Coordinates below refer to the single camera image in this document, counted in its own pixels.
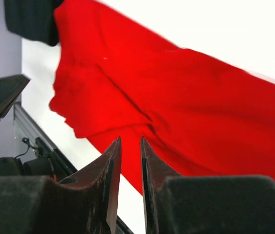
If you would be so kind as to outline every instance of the cable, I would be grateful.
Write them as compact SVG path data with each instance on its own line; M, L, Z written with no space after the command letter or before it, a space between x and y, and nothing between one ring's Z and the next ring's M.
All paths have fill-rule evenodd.
M32 146L32 145L30 144L30 142L29 142L29 139L28 139L28 138L26 138L26 137L24 137L21 141L22 141L22 142L24 142L24 143L28 146L28 148L27 148L27 150L26 150L26 152L25 152L25 153L20 154L20 155L17 155L17 156L16 156L16 157L14 157L14 158L18 158L18 157L20 157L20 156L25 155L26 153L28 153L28 151L29 151L29 149L30 149L30 148L32 148L32 149L34 149L34 150L37 150L37 149L38 149L37 147Z

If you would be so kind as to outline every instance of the wrinkled red cloth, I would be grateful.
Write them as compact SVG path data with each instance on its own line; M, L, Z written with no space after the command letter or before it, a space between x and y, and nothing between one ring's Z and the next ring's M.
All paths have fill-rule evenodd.
M139 192L141 136L185 176L275 179L274 84L93 0L65 0L55 20L62 52L50 108L100 152L121 136L122 174Z

